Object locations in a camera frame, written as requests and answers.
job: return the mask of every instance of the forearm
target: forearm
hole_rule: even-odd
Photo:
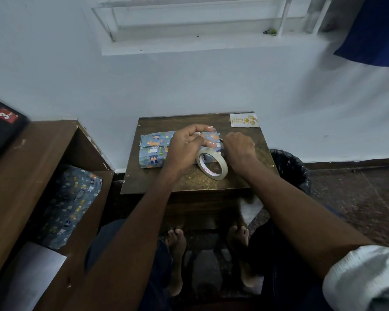
[[[274,175],[255,157],[242,176],[275,225],[321,278],[349,251],[373,244],[305,193]]]
[[[178,179],[172,170],[161,170],[66,310],[137,310],[153,265],[167,200]]]

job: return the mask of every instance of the floor tile line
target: floor tile line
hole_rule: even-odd
[[[369,179],[365,176],[364,172],[361,172],[361,174],[363,175],[363,177],[366,179],[366,181],[369,183],[369,185],[373,188],[374,192],[376,193],[376,195],[380,198],[380,200],[384,203],[384,205],[386,206],[386,208],[389,210],[389,205],[384,201],[384,199],[380,196],[379,192],[376,190],[376,188],[374,187],[374,185],[369,181]]]

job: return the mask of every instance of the brown baseboard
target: brown baseboard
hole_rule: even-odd
[[[304,165],[309,170],[386,167],[389,166],[389,158],[363,161],[306,162]]]

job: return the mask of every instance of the rolled-up sleeve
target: rolled-up sleeve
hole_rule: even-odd
[[[324,278],[323,294],[335,311],[389,311],[389,248],[349,252]]]

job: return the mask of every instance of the hand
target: hand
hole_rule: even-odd
[[[226,161],[239,175],[243,175],[246,168],[256,160],[255,144],[249,136],[240,132],[230,132],[223,139],[223,148]]]
[[[204,135],[195,134],[195,132],[203,131],[214,132],[215,129],[209,125],[192,124],[176,131],[170,141],[163,168],[176,172],[176,175],[180,177],[196,161],[200,146],[215,148],[216,144],[205,139]]]

